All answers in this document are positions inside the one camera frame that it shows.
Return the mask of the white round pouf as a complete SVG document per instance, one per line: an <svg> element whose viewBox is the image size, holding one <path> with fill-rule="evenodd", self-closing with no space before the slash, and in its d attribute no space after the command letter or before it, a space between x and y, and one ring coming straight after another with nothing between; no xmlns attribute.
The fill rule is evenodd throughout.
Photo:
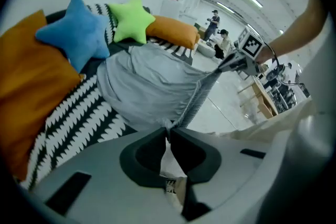
<svg viewBox="0 0 336 224"><path fill-rule="evenodd" d="M207 58L215 57L216 52L215 52L215 49L212 46L208 45L202 39L200 39L197 44L198 44L197 51L200 52L203 56L205 56Z"/></svg>

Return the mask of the blue star pillow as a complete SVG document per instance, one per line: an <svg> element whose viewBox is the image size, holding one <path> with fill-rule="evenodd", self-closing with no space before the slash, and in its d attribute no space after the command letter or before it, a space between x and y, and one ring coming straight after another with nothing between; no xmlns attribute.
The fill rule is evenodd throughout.
<svg viewBox="0 0 336 224"><path fill-rule="evenodd" d="M70 64L80 72L91 58L110 56L104 38L107 16L92 13L83 0L70 0L63 18L35 33L37 40L64 51Z"/></svg>

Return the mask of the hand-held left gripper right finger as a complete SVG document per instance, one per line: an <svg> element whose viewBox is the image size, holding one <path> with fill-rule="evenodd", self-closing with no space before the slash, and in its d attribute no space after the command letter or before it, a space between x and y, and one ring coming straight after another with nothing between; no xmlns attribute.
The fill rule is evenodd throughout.
<svg viewBox="0 0 336 224"><path fill-rule="evenodd" d="M173 129L171 150L187 176L182 216L195 220L232 198L261 165L269 146Z"/></svg>

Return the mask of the green star pillow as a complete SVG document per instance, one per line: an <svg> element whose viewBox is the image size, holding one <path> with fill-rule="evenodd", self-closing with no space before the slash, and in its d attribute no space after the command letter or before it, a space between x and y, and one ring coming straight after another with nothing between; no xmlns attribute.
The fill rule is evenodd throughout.
<svg viewBox="0 0 336 224"><path fill-rule="evenodd" d="M109 4L109 8L118 21L114 42L131 38L140 44L146 44L146 28L155 22L155 17L143 8L142 0Z"/></svg>

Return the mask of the white water dispenser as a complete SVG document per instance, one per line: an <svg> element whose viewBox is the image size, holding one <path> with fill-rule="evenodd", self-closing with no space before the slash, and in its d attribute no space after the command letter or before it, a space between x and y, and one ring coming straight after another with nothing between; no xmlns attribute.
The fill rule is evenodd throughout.
<svg viewBox="0 0 336 224"><path fill-rule="evenodd" d="M160 9L160 16L178 19L182 4L176 0L164 0Z"/></svg>

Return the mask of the orange cushion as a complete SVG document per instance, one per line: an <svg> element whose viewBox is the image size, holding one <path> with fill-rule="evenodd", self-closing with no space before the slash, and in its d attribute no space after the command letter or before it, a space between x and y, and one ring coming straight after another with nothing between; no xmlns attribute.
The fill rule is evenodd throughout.
<svg viewBox="0 0 336 224"><path fill-rule="evenodd" d="M163 39L190 50L194 49L200 38L195 26L164 16L154 17L155 21L146 28L147 36Z"/></svg>
<svg viewBox="0 0 336 224"><path fill-rule="evenodd" d="M46 25L38 10L0 36L0 154L19 180L26 179L30 150L46 118L81 81L57 48L35 38Z"/></svg>

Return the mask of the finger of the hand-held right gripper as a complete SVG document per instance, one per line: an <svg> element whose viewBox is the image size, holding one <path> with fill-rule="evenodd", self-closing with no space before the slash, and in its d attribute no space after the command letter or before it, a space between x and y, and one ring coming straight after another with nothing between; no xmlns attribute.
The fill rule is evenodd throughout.
<svg viewBox="0 0 336 224"><path fill-rule="evenodd" d="M228 55L222 62L222 66L229 66L233 63L235 63L237 60L236 60L236 54L235 53L232 53L230 55Z"/></svg>
<svg viewBox="0 0 336 224"><path fill-rule="evenodd" d="M229 72L235 70L235 62L234 61L222 61L218 65L218 70L220 72Z"/></svg>

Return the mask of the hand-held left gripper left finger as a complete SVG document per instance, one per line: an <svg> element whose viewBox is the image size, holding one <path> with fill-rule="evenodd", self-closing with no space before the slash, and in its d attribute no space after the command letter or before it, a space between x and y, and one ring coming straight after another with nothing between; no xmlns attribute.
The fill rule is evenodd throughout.
<svg viewBox="0 0 336 224"><path fill-rule="evenodd" d="M90 175L88 183L65 217L74 222L182 222L184 218L170 204L164 189L141 187L120 165L122 150L147 138L137 132L89 146L43 178L33 194L46 202L75 172Z"/></svg>

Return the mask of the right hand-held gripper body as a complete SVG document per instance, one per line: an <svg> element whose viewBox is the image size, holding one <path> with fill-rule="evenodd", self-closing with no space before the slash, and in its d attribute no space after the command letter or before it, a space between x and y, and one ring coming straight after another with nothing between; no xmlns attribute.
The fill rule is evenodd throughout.
<svg viewBox="0 0 336 224"><path fill-rule="evenodd" d="M261 37L250 27L245 26L236 44L234 62L230 67L235 71L243 71L248 76L259 74L260 67L256 58L264 47Z"/></svg>

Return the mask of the person's right forearm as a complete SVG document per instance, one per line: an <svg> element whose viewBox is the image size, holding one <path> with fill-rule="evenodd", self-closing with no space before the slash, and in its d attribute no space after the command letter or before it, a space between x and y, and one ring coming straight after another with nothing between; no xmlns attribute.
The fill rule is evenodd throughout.
<svg viewBox="0 0 336 224"><path fill-rule="evenodd" d="M278 38L259 53L256 61L264 63L274 56L282 56L302 48L314 40L322 31L328 11L322 0L308 0L304 12Z"/></svg>

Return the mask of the grey cloth garment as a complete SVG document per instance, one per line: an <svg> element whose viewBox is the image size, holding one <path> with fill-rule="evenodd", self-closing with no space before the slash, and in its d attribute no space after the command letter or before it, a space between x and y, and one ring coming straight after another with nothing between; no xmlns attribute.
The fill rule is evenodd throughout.
<svg viewBox="0 0 336 224"><path fill-rule="evenodd" d="M198 70L159 46L131 46L103 61L97 85L111 107L137 131L187 127L221 75Z"/></svg>

